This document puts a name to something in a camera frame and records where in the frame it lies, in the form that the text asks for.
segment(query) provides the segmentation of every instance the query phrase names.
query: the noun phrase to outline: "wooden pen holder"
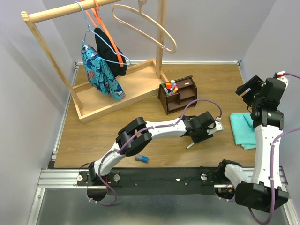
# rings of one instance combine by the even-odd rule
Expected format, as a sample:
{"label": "wooden pen holder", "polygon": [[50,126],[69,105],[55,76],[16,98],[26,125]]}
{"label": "wooden pen holder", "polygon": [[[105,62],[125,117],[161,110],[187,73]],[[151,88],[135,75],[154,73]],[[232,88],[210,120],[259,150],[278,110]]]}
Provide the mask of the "wooden pen holder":
{"label": "wooden pen holder", "polygon": [[174,113],[183,110],[191,101],[197,99],[197,87],[193,81],[193,76],[187,76],[176,80],[178,92],[167,95],[163,87],[160,85],[158,89],[158,99],[160,100],[165,113]]}

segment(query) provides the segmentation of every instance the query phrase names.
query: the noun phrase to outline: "wooden post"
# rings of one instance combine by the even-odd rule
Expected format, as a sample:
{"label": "wooden post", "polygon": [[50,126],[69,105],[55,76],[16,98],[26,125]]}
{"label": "wooden post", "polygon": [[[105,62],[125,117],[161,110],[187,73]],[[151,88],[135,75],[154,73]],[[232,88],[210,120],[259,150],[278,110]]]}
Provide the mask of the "wooden post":
{"label": "wooden post", "polygon": [[79,97],[77,96],[76,92],[74,91],[72,85],[69,83],[69,81],[65,78],[61,68],[59,67],[57,61],[55,60],[53,54],[50,51],[49,46],[47,45],[46,41],[44,40],[43,36],[41,35],[41,33],[39,32],[38,28],[36,27],[36,25],[34,23],[31,22],[30,17],[28,16],[27,11],[23,11],[21,12],[21,15],[23,17],[23,20],[25,21],[25,23],[27,24],[28,28],[31,30],[33,36],[36,38],[37,42],[39,43],[39,45],[42,47],[42,49],[44,50],[46,56],[48,57],[48,59],[50,60],[50,62],[52,63],[52,65],[54,66],[54,68],[56,69],[58,75],[60,76],[60,78],[62,79],[62,81],[64,82],[65,86],[68,88],[68,90],[70,91],[74,101],[78,104],[78,107],[80,109],[83,108],[83,104],[80,101]]}
{"label": "wooden post", "polygon": [[[167,0],[158,0],[158,23],[165,27],[165,14],[166,14]],[[158,29],[157,30],[157,40],[158,42],[164,44],[164,33]],[[160,79],[161,77],[161,66],[163,62],[163,49],[156,47],[156,75]]]}

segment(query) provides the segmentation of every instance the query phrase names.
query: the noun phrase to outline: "wooden table surface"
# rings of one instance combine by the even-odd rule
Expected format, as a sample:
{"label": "wooden table surface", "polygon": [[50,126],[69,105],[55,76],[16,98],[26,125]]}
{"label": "wooden table surface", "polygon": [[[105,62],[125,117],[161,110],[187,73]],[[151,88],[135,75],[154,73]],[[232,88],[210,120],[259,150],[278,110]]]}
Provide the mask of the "wooden table surface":
{"label": "wooden table surface", "polygon": [[[236,88],[243,84],[237,65],[163,65],[163,71],[169,80],[192,75],[197,85],[198,98],[208,98],[221,105],[221,121],[225,129],[188,150],[186,147],[192,142],[190,137],[153,140],[141,152],[149,157],[147,164],[136,162],[134,157],[126,157],[117,166],[218,166],[223,159],[239,162],[242,166],[254,166],[255,150],[244,150],[234,144],[229,121],[231,113],[247,112],[246,104],[235,94]],[[84,67],[80,66],[76,85],[86,81]],[[196,107],[186,111],[186,115],[200,115],[205,111],[209,111],[213,117],[219,115],[219,109],[208,102],[198,102]],[[146,121],[155,122],[173,120],[181,113],[179,111],[166,116],[155,95],[83,124],[71,100],[55,167],[80,167],[100,159],[111,148],[118,131],[136,117],[142,116]]]}

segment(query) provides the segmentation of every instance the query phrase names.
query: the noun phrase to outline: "teal towel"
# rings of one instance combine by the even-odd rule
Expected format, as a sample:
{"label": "teal towel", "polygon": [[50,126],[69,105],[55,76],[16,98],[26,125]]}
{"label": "teal towel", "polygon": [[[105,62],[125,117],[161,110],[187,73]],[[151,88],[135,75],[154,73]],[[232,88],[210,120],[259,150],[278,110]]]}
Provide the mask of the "teal towel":
{"label": "teal towel", "polygon": [[230,115],[232,132],[236,145],[245,150],[256,148],[253,120],[249,112],[233,112]]}

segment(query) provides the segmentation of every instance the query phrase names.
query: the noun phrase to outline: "wooden clothes rack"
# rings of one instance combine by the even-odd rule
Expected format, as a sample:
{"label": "wooden clothes rack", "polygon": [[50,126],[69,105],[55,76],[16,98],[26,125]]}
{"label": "wooden clothes rack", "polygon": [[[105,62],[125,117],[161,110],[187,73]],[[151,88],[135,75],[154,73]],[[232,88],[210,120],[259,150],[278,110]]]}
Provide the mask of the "wooden clothes rack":
{"label": "wooden clothes rack", "polygon": [[[95,8],[95,2],[97,2],[99,6],[103,6],[118,1],[121,0],[86,0],[80,2],[80,4],[84,10],[87,10]],[[146,0],[139,0],[139,11],[141,12],[141,15],[143,14],[142,5],[146,2]],[[158,23],[162,28],[157,29],[156,61],[148,60],[146,62],[130,66],[127,69],[126,76],[118,77],[118,82],[126,93],[126,97],[121,101],[116,101],[108,95],[103,95],[96,88],[92,87],[89,82],[72,87],[72,85],[64,76],[48,44],[35,25],[36,23],[42,21],[51,20],[60,16],[65,16],[80,11],[80,6],[77,3],[74,3],[33,14],[28,14],[27,11],[21,12],[23,20],[36,38],[37,42],[44,50],[46,56],[56,69],[65,86],[71,93],[80,121],[90,121],[99,116],[103,116],[127,105],[145,99],[149,96],[157,94],[159,85],[161,83],[168,82],[168,79],[161,70],[163,50],[167,50],[167,48],[163,45],[164,34],[166,34],[166,31],[163,29],[163,27],[165,26],[166,0],[158,0]]]}

